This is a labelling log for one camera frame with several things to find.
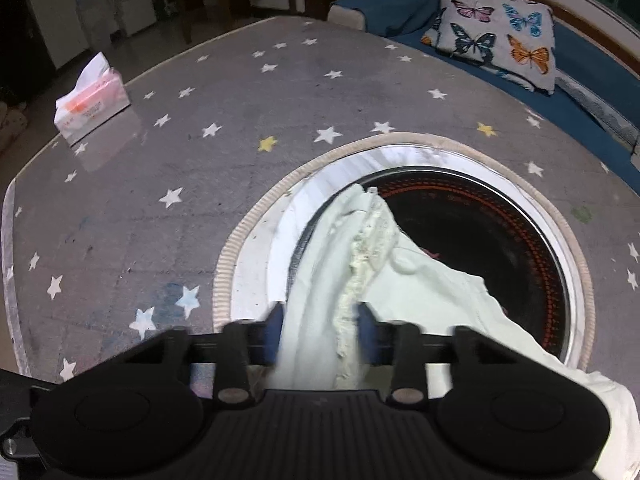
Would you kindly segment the pale green white t-shirt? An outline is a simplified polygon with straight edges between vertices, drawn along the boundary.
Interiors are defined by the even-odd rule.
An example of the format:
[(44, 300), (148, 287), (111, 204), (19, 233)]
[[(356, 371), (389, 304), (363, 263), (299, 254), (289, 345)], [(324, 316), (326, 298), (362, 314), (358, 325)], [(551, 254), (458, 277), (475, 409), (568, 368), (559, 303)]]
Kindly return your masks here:
[(574, 380), (600, 398), (611, 432), (594, 467), (602, 479), (639, 472), (639, 417), (630, 391), (599, 372), (565, 366), (510, 321), (482, 278), (428, 256), (401, 232), (377, 192), (354, 184), (321, 215), (303, 252), (288, 302), (271, 389), (345, 390), (382, 384), (363, 361), (357, 341), (358, 302), (384, 322), (409, 322), (449, 335), (478, 330)]

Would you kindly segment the blue sofa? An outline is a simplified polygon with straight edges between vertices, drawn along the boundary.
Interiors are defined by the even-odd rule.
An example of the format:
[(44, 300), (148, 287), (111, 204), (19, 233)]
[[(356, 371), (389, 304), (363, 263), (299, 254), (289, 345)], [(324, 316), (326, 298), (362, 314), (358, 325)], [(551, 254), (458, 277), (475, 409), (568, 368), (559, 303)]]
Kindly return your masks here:
[(639, 78), (534, 0), (337, 0), (328, 18), (432, 54), (529, 106), (639, 187)]

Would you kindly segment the butterfly print pillow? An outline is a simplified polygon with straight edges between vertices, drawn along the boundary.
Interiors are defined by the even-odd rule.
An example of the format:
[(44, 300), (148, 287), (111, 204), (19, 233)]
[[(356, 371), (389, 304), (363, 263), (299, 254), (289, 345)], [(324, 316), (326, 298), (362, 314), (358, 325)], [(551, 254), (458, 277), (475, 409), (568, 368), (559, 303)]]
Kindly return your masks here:
[(528, 91), (554, 92), (554, 21), (543, 3), (439, 0), (422, 42)]

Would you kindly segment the grey star pattern tablecloth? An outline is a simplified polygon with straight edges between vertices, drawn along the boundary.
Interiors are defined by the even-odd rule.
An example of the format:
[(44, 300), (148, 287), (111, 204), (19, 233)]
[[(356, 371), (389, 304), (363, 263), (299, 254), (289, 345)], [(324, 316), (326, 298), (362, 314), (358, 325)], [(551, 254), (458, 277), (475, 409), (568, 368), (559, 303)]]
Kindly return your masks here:
[(58, 382), (135, 344), (134, 321), (212, 327), (232, 229), (296, 167), (377, 133), (476, 148), (546, 196), (588, 261), (590, 365), (639, 387), (639, 197), (547, 114), (416, 49), (273, 18), (155, 64), (77, 148), (49, 143), (4, 193), (21, 372)]

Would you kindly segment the round black induction cooktop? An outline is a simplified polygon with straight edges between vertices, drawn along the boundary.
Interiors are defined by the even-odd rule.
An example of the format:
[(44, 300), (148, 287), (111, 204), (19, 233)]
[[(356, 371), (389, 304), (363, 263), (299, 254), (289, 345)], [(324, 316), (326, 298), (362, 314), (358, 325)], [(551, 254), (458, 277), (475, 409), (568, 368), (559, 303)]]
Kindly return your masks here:
[(352, 142), (283, 177), (232, 231), (213, 284), (213, 323), (263, 318), (288, 300), (321, 215), (354, 184), (378, 193), (401, 232), (451, 269), (479, 276), (508, 319), (571, 368), (596, 331), (586, 258), (550, 200), (460, 142), (387, 133)]

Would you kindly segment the pink white tissue pack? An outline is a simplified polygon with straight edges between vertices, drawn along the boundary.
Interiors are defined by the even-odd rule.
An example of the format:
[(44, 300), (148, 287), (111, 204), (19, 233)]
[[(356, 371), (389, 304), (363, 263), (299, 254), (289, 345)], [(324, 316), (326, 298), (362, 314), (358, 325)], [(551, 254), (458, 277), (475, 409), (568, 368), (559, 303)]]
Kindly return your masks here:
[(54, 124), (72, 146), (129, 105), (122, 76), (99, 52), (82, 70), (73, 90), (56, 100)]

